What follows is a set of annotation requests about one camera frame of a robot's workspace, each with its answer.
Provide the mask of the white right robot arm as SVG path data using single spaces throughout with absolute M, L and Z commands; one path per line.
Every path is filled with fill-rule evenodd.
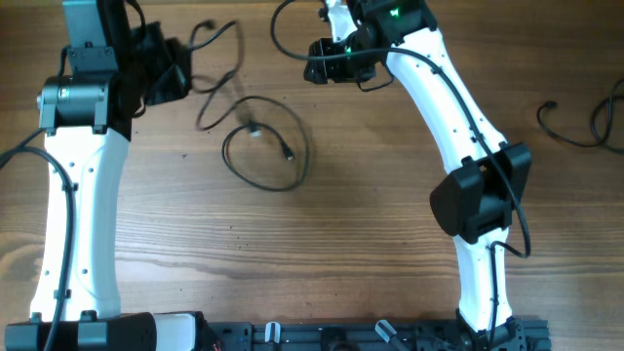
M 446 177 L 430 194 L 441 229 L 454 242 L 460 277 L 460 336 L 474 350 L 493 350 L 515 337 L 506 293 L 512 220 L 530 243 L 521 199 L 531 159 L 511 145 L 481 111 L 454 68 L 443 33 L 422 1 L 326 1 L 320 18 L 331 37 L 309 48 L 304 77 L 315 84 L 361 84 L 382 64 L 399 81 L 439 149 Z

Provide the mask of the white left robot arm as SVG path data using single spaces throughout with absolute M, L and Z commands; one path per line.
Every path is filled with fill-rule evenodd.
M 186 97 L 187 51 L 158 23 L 129 24 L 125 1 L 66 1 L 69 43 L 37 98 L 49 167 L 42 271 L 9 350 L 199 350 L 210 334 L 198 312 L 125 314 L 115 270 L 118 190 L 132 123 L 146 107 Z

